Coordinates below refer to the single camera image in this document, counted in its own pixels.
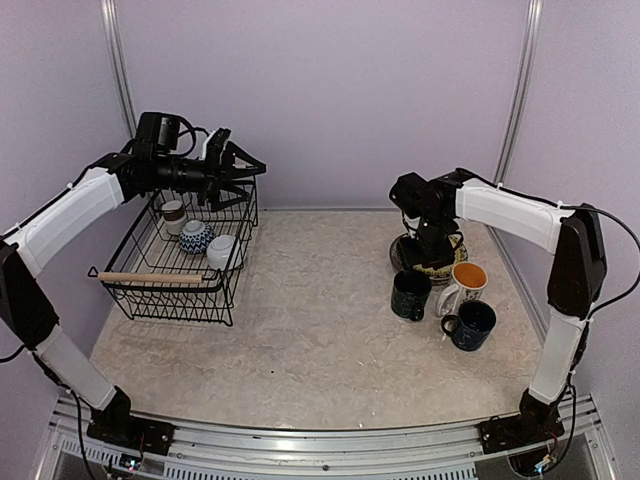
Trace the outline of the grey deer print plate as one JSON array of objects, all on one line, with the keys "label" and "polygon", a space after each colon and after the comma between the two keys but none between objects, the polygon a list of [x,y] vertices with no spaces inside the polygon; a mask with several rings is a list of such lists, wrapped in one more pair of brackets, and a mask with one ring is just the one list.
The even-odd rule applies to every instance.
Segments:
[{"label": "grey deer print plate", "polygon": [[[389,249],[389,258],[390,258],[390,262],[391,262],[391,266],[394,269],[395,272],[398,272],[400,270],[406,269],[407,268],[407,263],[404,260],[401,251],[400,251],[400,240],[407,237],[407,234],[402,234],[398,237],[396,237],[394,239],[394,241],[392,242],[390,249]],[[440,286],[444,286],[448,283],[449,278],[445,281],[442,282],[434,282],[431,278],[431,283],[433,286],[435,287],[440,287]]]}]

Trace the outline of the white floral print mug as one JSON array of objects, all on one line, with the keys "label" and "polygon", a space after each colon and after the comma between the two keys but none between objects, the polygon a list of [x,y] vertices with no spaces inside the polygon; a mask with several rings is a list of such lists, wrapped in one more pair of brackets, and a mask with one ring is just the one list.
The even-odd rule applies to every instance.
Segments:
[{"label": "white floral print mug", "polygon": [[471,262],[457,263],[449,283],[437,298],[435,314],[438,317],[455,314],[462,303],[478,300],[487,284],[488,274],[482,267]]}]

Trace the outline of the dark green ceramic mug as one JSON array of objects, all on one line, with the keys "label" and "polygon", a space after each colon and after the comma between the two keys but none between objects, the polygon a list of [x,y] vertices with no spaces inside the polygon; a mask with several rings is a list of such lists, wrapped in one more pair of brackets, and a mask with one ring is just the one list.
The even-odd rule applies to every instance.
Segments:
[{"label": "dark green ceramic mug", "polygon": [[422,321],[431,290],[432,282],[425,273],[416,270],[399,271],[393,280],[391,310],[406,320]]}]

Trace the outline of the blue patterned white bowl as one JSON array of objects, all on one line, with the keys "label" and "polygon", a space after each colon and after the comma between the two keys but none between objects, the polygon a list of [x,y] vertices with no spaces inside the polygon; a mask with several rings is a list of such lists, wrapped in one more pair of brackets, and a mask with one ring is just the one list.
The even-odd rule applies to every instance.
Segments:
[{"label": "blue patterned white bowl", "polygon": [[181,250],[186,254],[205,253],[215,234],[210,225],[200,220],[189,220],[179,235]]}]

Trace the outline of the brown striped ceramic cup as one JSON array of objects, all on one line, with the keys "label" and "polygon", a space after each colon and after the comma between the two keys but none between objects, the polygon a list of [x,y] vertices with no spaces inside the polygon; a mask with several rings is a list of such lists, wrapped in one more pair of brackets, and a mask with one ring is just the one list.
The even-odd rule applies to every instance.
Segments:
[{"label": "brown striped ceramic cup", "polygon": [[170,200],[161,206],[161,215],[170,235],[179,236],[188,218],[181,200]]}]

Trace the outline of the navy blue ceramic mug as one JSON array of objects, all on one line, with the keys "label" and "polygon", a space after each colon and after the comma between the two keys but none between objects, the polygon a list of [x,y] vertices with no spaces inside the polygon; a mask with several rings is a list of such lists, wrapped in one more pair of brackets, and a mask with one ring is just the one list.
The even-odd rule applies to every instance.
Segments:
[{"label": "navy blue ceramic mug", "polygon": [[444,316],[441,329],[456,348],[474,352],[481,348],[496,323],[496,312],[491,306],[480,300],[470,300],[462,303],[456,314]]}]

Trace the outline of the woven bamboo plate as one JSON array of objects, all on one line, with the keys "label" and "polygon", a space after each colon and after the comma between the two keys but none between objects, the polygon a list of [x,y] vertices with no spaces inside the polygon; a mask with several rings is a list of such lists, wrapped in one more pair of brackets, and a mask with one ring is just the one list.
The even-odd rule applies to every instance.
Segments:
[{"label": "woven bamboo plate", "polygon": [[425,267],[423,264],[413,266],[413,269],[428,275],[434,282],[442,282],[449,278],[453,267],[461,262],[468,260],[468,251],[464,245],[463,235],[460,232],[449,236],[449,241],[454,248],[454,262],[435,269],[434,267]]}]

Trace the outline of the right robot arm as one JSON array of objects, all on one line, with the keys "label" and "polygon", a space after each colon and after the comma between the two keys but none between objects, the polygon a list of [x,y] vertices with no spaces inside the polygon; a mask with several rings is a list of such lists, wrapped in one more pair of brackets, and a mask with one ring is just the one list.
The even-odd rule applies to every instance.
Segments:
[{"label": "right robot arm", "polygon": [[590,316],[600,296],[607,261],[600,221],[592,206],[568,206],[498,186],[458,168],[425,180],[400,176],[389,192],[401,210],[408,239],[401,257],[412,266],[444,266],[454,259],[449,237],[459,220],[502,230],[553,256],[547,283],[550,323],[542,355],[517,415],[499,421],[523,444],[551,431],[558,403],[586,349]]}]

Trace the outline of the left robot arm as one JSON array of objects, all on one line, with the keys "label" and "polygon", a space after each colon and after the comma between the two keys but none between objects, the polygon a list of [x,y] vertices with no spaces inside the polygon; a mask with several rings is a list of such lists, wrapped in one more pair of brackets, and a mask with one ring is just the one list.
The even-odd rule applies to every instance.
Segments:
[{"label": "left robot arm", "polygon": [[265,173],[230,140],[212,140],[201,160],[148,142],[128,144],[86,167],[65,190],[1,238],[1,318],[41,368],[90,407],[96,426],[121,445],[140,434],[131,401],[64,333],[36,279],[73,239],[106,213],[155,190],[191,192],[213,210],[220,190]]}]

